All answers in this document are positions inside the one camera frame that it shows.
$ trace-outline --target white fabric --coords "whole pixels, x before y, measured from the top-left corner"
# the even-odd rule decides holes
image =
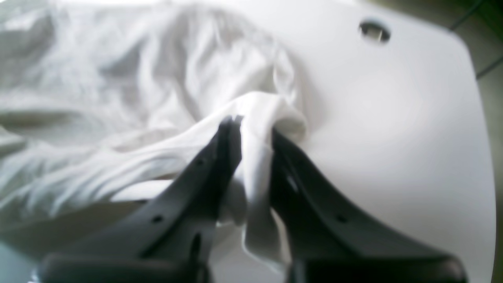
[[[281,260],[267,199],[270,132],[302,138],[306,125],[274,40],[197,6],[20,3],[0,4],[2,229],[154,197],[225,116],[243,115],[223,211],[246,224],[248,251]],[[236,197],[243,185],[246,203]]]

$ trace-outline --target white tabletop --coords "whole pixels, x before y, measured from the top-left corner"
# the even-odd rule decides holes
[[[390,226],[457,255],[470,282],[490,283],[492,164],[473,67],[459,38],[349,0],[203,2],[245,15],[289,50],[311,128],[302,147],[335,186]],[[390,41],[363,39],[358,26],[365,19],[386,26]],[[217,283],[281,282],[244,257],[239,230],[218,234]],[[11,245],[13,237],[0,245],[0,281],[21,283],[36,260],[19,241]]]

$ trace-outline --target grey floor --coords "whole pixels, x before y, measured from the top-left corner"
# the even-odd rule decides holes
[[[450,27],[467,9],[453,1],[439,0],[355,0],[390,8],[417,18]],[[503,56],[503,41],[477,16],[470,17],[456,33],[470,49],[476,72]],[[478,81],[491,142],[496,182],[497,243],[493,283],[503,282],[503,64]]]

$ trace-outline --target round hole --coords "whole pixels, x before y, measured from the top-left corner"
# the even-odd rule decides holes
[[[391,33],[381,24],[376,22],[362,22],[359,26],[359,30],[362,33],[363,37],[375,40],[380,43],[386,43],[391,38]]]
[[[162,216],[161,215],[156,215],[152,218],[152,223],[159,223],[162,221]]]
[[[341,223],[347,223],[347,222],[348,222],[348,219],[347,219],[347,218],[345,218],[345,217],[344,217],[344,216],[342,216],[342,215],[337,215],[337,216],[336,216],[336,219],[337,219],[337,221],[339,221],[339,222],[341,222]]]

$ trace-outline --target white cloth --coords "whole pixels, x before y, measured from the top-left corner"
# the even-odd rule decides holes
[[[223,211],[248,251],[278,262],[270,132],[302,138],[306,123],[273,39],[198,6],[1,3],[0,228],[155,197],[227,115],[244,120]]]

